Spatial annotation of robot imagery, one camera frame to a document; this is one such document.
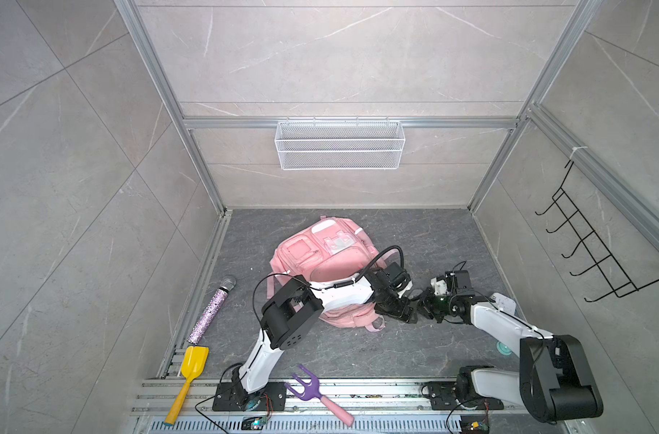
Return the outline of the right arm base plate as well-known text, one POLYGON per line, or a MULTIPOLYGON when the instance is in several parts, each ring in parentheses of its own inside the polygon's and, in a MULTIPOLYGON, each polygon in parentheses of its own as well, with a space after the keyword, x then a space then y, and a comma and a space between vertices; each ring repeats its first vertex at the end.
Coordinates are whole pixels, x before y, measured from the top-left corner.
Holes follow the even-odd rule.
POLYGON ((430 381, 423 384, 422 396, 430 401, 433 410, 504 410, 504 403, 497 399, 481 398, 469 392, 461 392, 457 381, 430 381))

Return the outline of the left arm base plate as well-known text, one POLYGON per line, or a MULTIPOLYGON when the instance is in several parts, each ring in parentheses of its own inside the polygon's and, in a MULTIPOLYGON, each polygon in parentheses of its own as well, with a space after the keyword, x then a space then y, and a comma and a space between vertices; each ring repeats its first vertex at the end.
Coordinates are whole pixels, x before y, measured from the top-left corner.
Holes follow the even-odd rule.
POLYGON ((237 383, 222 383, 215 394, 214 412, 282 412, 287 400, 284 383, 270 382, 258 392, 248 393, 237 383))

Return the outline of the pink school backpack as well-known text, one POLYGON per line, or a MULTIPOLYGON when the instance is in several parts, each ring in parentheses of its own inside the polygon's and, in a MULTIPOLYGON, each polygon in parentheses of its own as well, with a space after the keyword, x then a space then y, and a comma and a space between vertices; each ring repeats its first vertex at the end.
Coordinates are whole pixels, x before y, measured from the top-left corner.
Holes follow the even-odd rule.
MULTIPOLYGON (((276 283, 289 281, 287 276, 301 275, 320 283, 347 280, 377 255, 373 242, 354 221, 322 216, 276 248, 270 262, 276 275, 267 279, 267 297, 274 295, 276 283)), ((333 327, 363 327, 373 333, 385 327, 384 317, 376 313, 373 303, 325 309, 320 319, 333 327)))

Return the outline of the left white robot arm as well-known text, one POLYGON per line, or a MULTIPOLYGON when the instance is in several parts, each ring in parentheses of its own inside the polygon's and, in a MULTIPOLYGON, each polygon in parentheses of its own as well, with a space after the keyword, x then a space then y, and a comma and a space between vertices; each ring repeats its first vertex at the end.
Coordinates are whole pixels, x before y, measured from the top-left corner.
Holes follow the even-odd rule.
POLYGON ((397 263, 331 282, 291 277, 262 307, 255 347, 233 375, 237 393, 252 395, 264 389, 283 352, 298 345, 325 313, 352 305, 373 306, 377 314, 410 322, 414 316, 410 300, 399 293, 411 287, 410 275, 397 263))

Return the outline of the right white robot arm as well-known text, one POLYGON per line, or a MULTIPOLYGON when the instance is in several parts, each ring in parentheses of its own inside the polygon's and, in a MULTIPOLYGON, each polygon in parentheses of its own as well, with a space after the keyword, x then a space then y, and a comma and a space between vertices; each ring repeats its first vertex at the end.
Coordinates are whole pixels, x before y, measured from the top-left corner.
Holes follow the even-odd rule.
POLYGON ((581 342, 519 318, 513 299, 474 289, 468 271, 433 278, 416 301, 426 318, 476 327, 495 338, 499 350, 519 358, 517 372, 488 365, 461 368, 453 391, 459 404, 504 401, 524 407, 542 423, 603 415, 604 402, 581 342))

